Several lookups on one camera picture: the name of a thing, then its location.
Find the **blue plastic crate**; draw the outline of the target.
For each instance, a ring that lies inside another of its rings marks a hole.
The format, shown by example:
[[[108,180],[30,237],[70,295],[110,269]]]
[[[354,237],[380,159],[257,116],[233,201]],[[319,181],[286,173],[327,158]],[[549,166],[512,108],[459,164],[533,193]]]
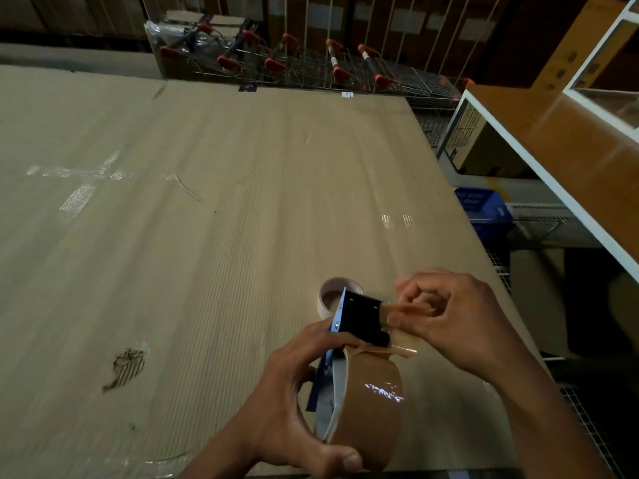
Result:
[[[497,191],[457,187],[454,194],[483,243],[506,240],[514,227],[513,217]]]

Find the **empty white tape core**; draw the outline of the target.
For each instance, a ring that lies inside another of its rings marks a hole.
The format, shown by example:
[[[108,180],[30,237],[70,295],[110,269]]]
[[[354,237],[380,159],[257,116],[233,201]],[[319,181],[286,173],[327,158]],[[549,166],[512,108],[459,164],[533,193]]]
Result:
[[[317,312],[321,320],[334,316],[345,289],[357,294],[364,294],[363,288],[350,278],[336,276],[321,284],[317,298]]]

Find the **brown packing tape roll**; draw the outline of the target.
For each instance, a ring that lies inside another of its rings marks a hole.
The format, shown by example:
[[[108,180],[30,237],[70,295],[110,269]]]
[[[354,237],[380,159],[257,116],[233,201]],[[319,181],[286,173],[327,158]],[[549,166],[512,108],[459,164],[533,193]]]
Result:
[[[326,352],[316,371],[307,404],[314,412],[314,434],[321,442],[356,449],[364,469],[381,471],[393,456],[401,432],[403,379],[393,355],[411,358],[421,339],[388,328],[387,303],[381,304],[382,330],[390,347],[366,344]]]

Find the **person's left hand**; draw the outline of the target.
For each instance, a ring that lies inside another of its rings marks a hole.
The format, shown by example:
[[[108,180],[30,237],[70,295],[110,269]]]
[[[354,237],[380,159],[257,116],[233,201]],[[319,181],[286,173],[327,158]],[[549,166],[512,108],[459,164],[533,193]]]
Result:
[[[239,413],[259,461],[302,469],[301,442],[320,440],[302,416],[299,390],[314,378],[313,362],[344,346],[357,349],[364,341],[351,333],[332,333],[328,322],[321,321],[305,327],[270,355],[260,382]]]

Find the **blue and black tape dispenser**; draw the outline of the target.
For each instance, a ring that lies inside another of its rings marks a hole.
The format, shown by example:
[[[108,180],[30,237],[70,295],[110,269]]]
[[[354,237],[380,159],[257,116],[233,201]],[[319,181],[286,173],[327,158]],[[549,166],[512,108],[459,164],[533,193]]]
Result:
[[[343,290],[337,312],[331,317],[330,331],[351,333],[368,345],[389,348],[390,335],[382,330],[379,319],[382,303],[379,299]]]

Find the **row of metal shopping carts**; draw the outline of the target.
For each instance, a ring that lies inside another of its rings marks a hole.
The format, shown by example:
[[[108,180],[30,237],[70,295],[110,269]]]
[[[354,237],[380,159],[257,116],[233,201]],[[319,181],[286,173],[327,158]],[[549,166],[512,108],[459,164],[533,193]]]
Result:
[[[244,29],[217,61],[235,76],[204,81],[238,85],[241,91],[275,87],[402,97],[433,147],[461,102],[461,91],[447,77],[387,63],[369,47],[353,54],[333,40],[323,54],[300,48],[290,34],[269,48],[256,32]]]

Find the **plastic-wrapped bundle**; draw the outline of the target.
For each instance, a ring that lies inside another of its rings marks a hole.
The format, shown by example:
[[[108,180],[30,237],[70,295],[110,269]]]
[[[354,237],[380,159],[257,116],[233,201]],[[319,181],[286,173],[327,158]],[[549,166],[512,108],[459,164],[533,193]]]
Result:
[[[244,29],[259,31],[251,18],[168,10],[144,23],[151,52],[165,80],[227,82],[235,75],[217,61]]]

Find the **white shelf rack brown boards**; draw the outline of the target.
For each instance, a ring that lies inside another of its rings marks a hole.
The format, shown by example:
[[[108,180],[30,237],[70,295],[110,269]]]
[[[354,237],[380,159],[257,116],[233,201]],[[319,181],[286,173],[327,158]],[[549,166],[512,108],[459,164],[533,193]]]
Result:
[[[437,159],[472,107],[639,283],[639,0],[625,7],[561,92],[532,89],[587,0],[513,0],[487,63],[466,83]],[[496,178],[500,182],[512,178]]]

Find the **cardboard box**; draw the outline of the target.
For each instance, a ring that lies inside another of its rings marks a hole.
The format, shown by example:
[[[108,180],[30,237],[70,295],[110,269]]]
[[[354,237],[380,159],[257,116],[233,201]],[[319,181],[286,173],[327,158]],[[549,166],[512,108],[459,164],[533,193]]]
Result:
[[[537,179],[519,154],[472,107],[453,128],[445,155],[462,175]]]

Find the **clear tape strips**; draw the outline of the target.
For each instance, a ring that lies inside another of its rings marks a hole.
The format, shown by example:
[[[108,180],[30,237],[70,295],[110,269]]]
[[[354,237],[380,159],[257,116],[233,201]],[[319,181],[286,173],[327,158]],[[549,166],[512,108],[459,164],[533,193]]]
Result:
[[[25,175],[78,180],[79,184],[60,207],[60,212],[76,216],[91,201],[102,182],[125,181],[134,178],[134,173],[116,167],[119,157],[120,152],[115,151],[98,164],[97,168],[93,169],[32,165],[25,171]]]

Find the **person's right hand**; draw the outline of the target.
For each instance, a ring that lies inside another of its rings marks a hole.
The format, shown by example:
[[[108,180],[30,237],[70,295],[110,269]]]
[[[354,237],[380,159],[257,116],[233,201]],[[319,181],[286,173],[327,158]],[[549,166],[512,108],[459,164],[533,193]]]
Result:
[[[491,287],[471,274],[435,269],[397,278],[394,284],[398,302],[388,313],[429,314],[427,343],[459,369],[488,382],[492,362],[523,349],[531,354]]]

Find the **person's left forearm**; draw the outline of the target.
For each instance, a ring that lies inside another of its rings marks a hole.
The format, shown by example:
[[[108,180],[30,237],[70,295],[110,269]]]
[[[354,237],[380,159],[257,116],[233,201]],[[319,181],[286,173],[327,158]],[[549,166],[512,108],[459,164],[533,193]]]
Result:
[[[243,479],[257,463],[246,423],[234,418],[212,437],[176,479]]]

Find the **tall brown cardboard panel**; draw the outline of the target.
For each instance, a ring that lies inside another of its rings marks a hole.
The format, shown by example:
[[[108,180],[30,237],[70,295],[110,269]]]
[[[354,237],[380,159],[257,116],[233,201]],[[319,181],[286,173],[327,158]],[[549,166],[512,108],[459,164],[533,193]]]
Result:
[[[621,0],[587,0],[531,88],[561,92],[625,5]]]

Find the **person's right forearm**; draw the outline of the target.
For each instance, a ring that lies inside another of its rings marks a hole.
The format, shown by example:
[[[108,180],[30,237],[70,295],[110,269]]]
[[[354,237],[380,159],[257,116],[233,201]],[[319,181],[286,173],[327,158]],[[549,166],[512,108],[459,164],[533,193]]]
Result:
[[[525,479],[615,479],[547,371],[523,349],[486,378],[504,407]]]

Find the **large corrugated cardboard sheet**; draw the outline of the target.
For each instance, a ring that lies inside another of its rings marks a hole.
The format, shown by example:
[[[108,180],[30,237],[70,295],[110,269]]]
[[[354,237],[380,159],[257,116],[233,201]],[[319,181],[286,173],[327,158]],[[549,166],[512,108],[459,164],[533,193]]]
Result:
[[[76,216],[76,179],[119,151]],[[407,101],[0,66],[0,479],[178,473],[341,276],[434,267],[531,334]]]

